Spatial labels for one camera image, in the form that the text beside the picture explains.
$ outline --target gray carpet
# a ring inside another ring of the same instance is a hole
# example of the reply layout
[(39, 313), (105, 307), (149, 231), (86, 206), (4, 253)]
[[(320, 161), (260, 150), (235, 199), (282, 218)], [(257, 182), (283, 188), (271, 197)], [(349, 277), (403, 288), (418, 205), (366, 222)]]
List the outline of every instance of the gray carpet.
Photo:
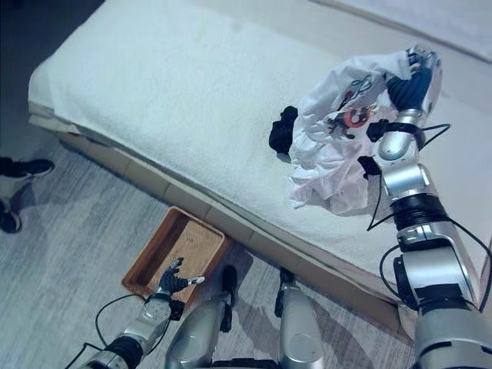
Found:
[[(100, 344), (95, 314), (124, 294), (121, 277), (168, 206), (27, 124), (29, 75), (91, 14), (98, 0), (22, 3), (16, 9), (2, 2), (0, 155), (50, 158), (57, 168), (15, 199), (22, 232), (0, 232), (0, 367), (62, 368), (84, 341)], [(232, 245), (224, 263), (238, 268), (241, 286), (233, 330), (221, 334), (215, 358), (275, 358), (280, 327), (273, 309), (277, 268), (240, 244)], [(217, 282), (218, 274), (204, 286), (201, 298), (213, 294)], [(317, 312), (326, 367), (411, 365), (408, 341), (302, 288)], [(107, 311), (101, 317), (106, 338), (117, 334), (139, 306), (138, 301), (126, 300)], [(161, 347), (142, 368), (163, 366), (165, 349), (177, 327), (171, 324)]]

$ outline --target brown basket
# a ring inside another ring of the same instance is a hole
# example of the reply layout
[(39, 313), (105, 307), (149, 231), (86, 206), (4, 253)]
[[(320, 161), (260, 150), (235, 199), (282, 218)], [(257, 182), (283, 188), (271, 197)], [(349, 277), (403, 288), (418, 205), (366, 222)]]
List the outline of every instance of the brown basket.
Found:
[[(162, 274), (177, 258), (184, 258), (178, 277), (204, 275), (208, 278), (228, 245), (229, 239), (224, 233), (180, 208), (171, 207), (121, 284), (131, 293), (147, 297), (155, 292)], [(190, 286), (172, 297), (188, 307), (199, 287)]]

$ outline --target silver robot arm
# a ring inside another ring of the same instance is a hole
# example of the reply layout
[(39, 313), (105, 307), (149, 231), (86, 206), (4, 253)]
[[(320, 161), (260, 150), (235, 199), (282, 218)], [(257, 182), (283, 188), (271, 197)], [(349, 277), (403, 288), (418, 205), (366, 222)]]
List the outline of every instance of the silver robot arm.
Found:
[(162, 275), (157, 291), (147, 299), (135, 320), (80, 369), (135, 369), (141, 363), (168, 327), (172, 294), (204, 281), (203, 277), (176, 277), (182, 261), (174, 261)]
[(385, 125), (373, 157), (391, 200), (403, 253), (394, 259), (398, 294), (419, 314), (414, 367), (492, 368), (492, 329), (477, 309), (477, 273), (418, 159), (423, 143), (419, 128), (440, 91), (440, 60), (434, 52), (418, 48), (408, 51), (408, 59), (411, 80), (387, 78), (388, 94), (399, 114)]

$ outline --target person's foot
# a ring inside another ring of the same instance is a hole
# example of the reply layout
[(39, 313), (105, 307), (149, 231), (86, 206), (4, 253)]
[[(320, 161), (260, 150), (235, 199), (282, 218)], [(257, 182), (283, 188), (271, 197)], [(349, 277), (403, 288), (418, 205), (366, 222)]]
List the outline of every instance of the person's foot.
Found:
[(11, 161), (4, 170), (4, 175), (13, 178), (41, 177), (55, 168), (52, 161), (35, 159), (31, 161)]
[(0, 229), (6, 233), (17, 233), (21, 228), (21, 218), (0, 200)]

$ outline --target black cable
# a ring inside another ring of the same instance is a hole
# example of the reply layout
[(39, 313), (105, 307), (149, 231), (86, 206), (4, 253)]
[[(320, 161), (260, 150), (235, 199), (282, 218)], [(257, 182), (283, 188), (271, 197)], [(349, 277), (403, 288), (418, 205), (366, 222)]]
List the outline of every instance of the black cable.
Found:
[(367, 231), (370, 231), (372, 228), (376, 227), (372, 224), (374, 223), (374, 219), (376, 218), (376, 213), (379, 208), (379, 203), (381, 202), (381, 193), (383, 188), (383, 175), (379, 175), (379, 195), (377, 196), (376, 208), (374, 208), (374, 212), (372, 213), (371, 223), (369, 223), (369, 227), (367, 227)]
[[(432, 136), (430, 139), (425, 141), (425, 143), (421, 147), (421, 150), (424, 147), (426, 147), (427, 145), (429, 145), (433, 140), (435, 140), (436, 138), (441, 136), (445, 131), (450, 129), (451, 125), (449, 125), (449, 124), (434, 125), (431, 127), (422, 128), (422, 131), (431, 131), (431, 130), (438, 129), (438, 128), (443, 128), (443, 129), (440, 130), (438, 133), (436, 133), (434, 136)], [(382, 218), (381, 220), (379, 220), (378, 222), (374, 223), (374, 219), (376, 218), (376, 213), (377, 213), (377, 210), (379, 208), (379, 204), (381, 202), (382, 187), (383, 187), (383, 178), (382, 178), (382, 175), (379, 175), (379, 195), (377, 196), (376, 208), (374, 209), (374, 212), (372, 214), (372, 219), (371, 219), (371, 222), (369, 223), (369, 226), (367, 227), (367, 231), (370, 231), (371, 229), (376, 228), (379, 224), (383, 223), (384, 221), (387, 221), (388, 219), (390, 219), (390, 218), (394, 217), (395, 215), (400, 214), (402, 212), (402, 211), (395, 211), (394, 213), (389, 214), (388, 216), (386, 216), (386, 217)], [(461, 229), (464, 233), (466, 233), (475, 242), (477, 242), (487, 253), (487, 258), (489, 260), (490, 268), (489, 268), (489, 275), (488, 275), (488, 279), (487, 279), (487, 286), (485, 287), (484, 296), (482, 298), (482, 302), (480, 303), (480, 307), (478, 308), (479, 312), (481, 313), (482, 311), (484, 311), (484, 308), (487, 304), (487, 300), (489, 298), (490, 289), (492, 288), (492, 251), (490, 251), (490, 249), (485, 245), (485, 243), (483, 243), (477, 236), (475, 236), (473, 233), (468, 231), (463, 225), (461, 225), (460, 223), (455, 221), (453, 218), (447, 217), (447, 220), (450, 221), (451, 223), (453, 223), (459, 229)], [(397, 298), (400, 298), (399, 294), (387, 282), (386, 278), (384, 277), (384, 272), (383, 272), (384, 260), (387, 258), (387, 256), (392, 251), (396, 250), (397, 248), (399, 248), (399, 246), (394, 246), (384, 253), (384, 255), (381, 258), (381, 261), (379, 263), (379, 273), (380, 273), (381, 279), (383, 280), (383, 283), (387, 287), (387, 289), (392, 294), (394, 294)]]
[[(400, 213), (400, 211), (396, 211), (394, 212), (393, 214), (389, 214), (387, 217), (384, 217), (383, 219), (381, 219), (379, 222), (377, 222), (376, 224), (372, 225), (370, 228), (368, 228), (367, 230), (371, 230), (372, 228), (375, 228), (377, 227), (379, 224), (381, 224), (383, 221), (386, 221), (387, 219), (395, 216), (396, 214)], [(490, 269), (489, 269), (489, 275), (488, 275), (488, 279), (487, 279), (487, 286), (485, 287), (485, 292), (484, 292), (484, 296), (482, 297), (482, 301), (480, 303), (480, 307), (478, 308), (478, 311), (481, 313), (482, 311), (484, 311), (484, 308), (485, 308), (485, 305), (487, 304), (487, 300), (489, 298), (489, 294), (490, 294), (490, 288), (492, 287), (492, 251), (490, 251), (490, 249), (485, 245), (485, 243), (483, 243), (477, 236), (475, 236), (473, 233), (471, 233), (470, 231), (468, 231), (463, 225), (461, 225), (460, 223), (458, 223), (457, 221), (455, 221), (453, 218), (450, 218), (450, 217), (446, 217), (446, 220), (447, 221), (450, 221), (451, 223), (453, 223), (455, 226), (457, 226), (459, 229), (461, 229), (464, 233), (466, 233), (470, 238), (472, 238), (475, 242), (477, 242), (484, 250), (485, 252), (487, 253), (487, 258), (489, 260), (489, 263), (490, 263)], [(384, 259), (393, 251), (393, 250), (396, 250), (396, 248), (398, 248), (399, 246), (395, 246), (391, 249), (389, 249), (388, 251), (386, 251), (386, 253), (383, 255), (383, 257), (381, 258), (381, 262), (379, 264), (379, 272), (381, 274), (381, 279), (383, 279), (383, 283), (386, 285), (386, 287), (390, 290), (391, 293), (393, 293), (395, 296), (398, 296), (398, 294), (396, 293), (395, 290), (393, 290), (393, 288), (391, 288), (391, 286), (388, 284), (388, 282), (386, 281), (386, 279), (384, 278), (384, 276), (382, 275), (382, 266), (383, 266), (383, 262), (384, 262)]]
[(489, 268), (489, 275), (487, 279), (487, 286), (485, 287), (485, 292), (484, 296), (482, 297), (482, 302), (480, 303), (480, 307), (478, 308), (478, 311), (481, 313), (484, 311), (485, 305), (487, 304), (487, 300), (489, 298), (489, 293), (490, 293), (490, 286), (492, 286), (492, 252), (490, 249), (483, 243), (477, 236), (475, 236), (473, 233), (468, 231), (463, 225), (458, 223), (452, 218), (447, 217), (447, 220), (456, 225), (459, 229), (461, 229), (464, 233), (468, 235), (471, 239), (473, 239), (475, 242), (477, 242), (487, 253), (489, 263), (490, 263), (490, 268)]
[(400, 295), (399, 295), (399, 294), (398, 294), (398, 293), (397, 293), (397, 292), (396, 292), (396, 291), (395, 291), (395, 290), (394, 290), (394, 289), (390, 286), (389, 282), (388, 282), (388, 281), (386, 280), (386, 278), (384, 277), (384, 272), (383, 272), (383, 263), (384, 263), (384, 261), (386, 260), (387, 256), (388, 256), (389, 254), (391, 254), (393, 251), (395, 251), (395, 250), (396, 250), (397, 248), (399, 248), (399, 247), (400, 247), (400, 245), (399, 245), (399, 244), (397, 244), (396, 246), (393, 246), (392, 248), (390, 248), (389, 250), (387, 250), (387, 251), (384, 253), (383, 257), (381, 258), (381, 261), (379, 262), (379, 275), (381, 276), (381, 279), (383, 280), (383, 283), (384, 283), (384, 285), (386, 286), (386, 288), (387, 288), (388, 290), (390, 290), (390, 292), (391, 292), (392, 294), (394, 294), (394, 296), (395, 296), (396, 298), (399, 298), (399, 299), (401, 300)]
[(150, 355), (152, 352), (154, 352), (154, 350), (157, 348), (157, 346), (162, 342), (162, 339), (164, 338), (164, 335), (166, 334), (166, 332), (168, 331), (168, 327), (169, 327), (169, 321), (168, 323), (166, 324), (166, 328), (164, 328), (164, 332), (162, 332), (162, 336), (161, 338), (159, 338), (159, 341), (157, 344), (154, 345), (154, 347), (148, 352), (147, 356)]
[(95, 330), (96, 332), (98, 332), (98, 336), (99, 336), (99, 339), (101, 340), (102, 344), (107, 347), (108, 346), (108, 343), (106, 342), (106, 340), (102, 337), (102, 334), (101, 334), (101, 329), (99, 329), (99, 315), (101, 315), (101, 313), (108, 307), (108, 306), (111, 306), (113, 305), (115, 302), (118, 302), (120, 300), (123, 300), (124, 298), (130, 298), (131, 296), (137, 296), (139, 298), (141, 298), (142, 300), (145, 301), (145, 298), (141, 295), (141, 294), (126, 294), (125, 296), (121, 296), (120, 298), (116, 298), (114, 299), (113, 301), (109, 301), (105, 306), (101, 307), (101, 309), (99, 309), (97, 315), (95, 316)]
[[(441, 136), (445, 131), (447, 131), (449, 128), (451, 128), (451, 125), (450, 124), (433, 125), (431, 127), (422, 128), (421, 130), (422, 131), (432, 131), (432, 130), (438, 129), (438, 128), (443, 128), (443, 129), (441, 131), (439, 131), (438, 133), (436, 133), (434, 136), (432, 136), (430, 139), (428, 139), (427, 141), (425, 141), (424, 144), (422, 145), (422, 147), (420, 148), (420, 150), (422, 150), (423, 148), (425, 148), (433, 140), (435, 140), (436, 138), (438, 138), (439, 136)], [(374, 223), (374, 219), (376, 218), (376, 213), (377, 213), (377, 210), (379, 208), (379, 204), (381, 203), (381, 194), (382, 194), (382, 191), (383, 191), (383, 175), (379, 175), (379, 195), (377, 196), (376, 208), (374, 208), (374, 212), (372, 213), (372, 219), (371, 219), (371, 222), (369, 223), (369, 226), (367, 227), (367, 231), (370, 231), (371, 229), (377, 227), (379, 224), (381, 224), (384, 221), (387, 221), (389, 218), (393, 217), (393, 215), (397, 214), (397, 213), (394, 213), (394, 214), (388, 215), (387, 217), (381, 219), (378, 223), (373, 224)]]
[(432, 136), (430, 139), (428, 139), (427, 141), (425, 141), (424, 144), (421, 147), (421, 150), (423, 148), (425, 148), (427, 145), (429, 145), (433, 140), (435, 140), (436, 138), (438, 138), (439, 136), (441, 136), (449, 128), (451, 128), (451, 125), (449, 125), (449, 124), (445, 124), (445, 125), (433, 125), (432, 127), (422, 128), (421, 130), (422, 131), (432, 131), (433, 129), (438, 129), (438, 128), (444, 128), (444, 129), (442, 129), (441, 131), (439, 131), (438, 133), (436, 133), (434, 136)]
[(82, 349), (78, 352), (78, 354), (75, 355), (75, 357), (73, 359), (71, 359), (71, 361), (68, 363), (68, 365), (64, 369), (69, 369), (77, 361), (77, 359), (84, 353), (87, 346), (92, 347), (95, 350), (102, 351), (102, 348), (94, 346), (93, 344), (89, 344), (88, 342), (84, 342), (84, 344), (82, 345)]

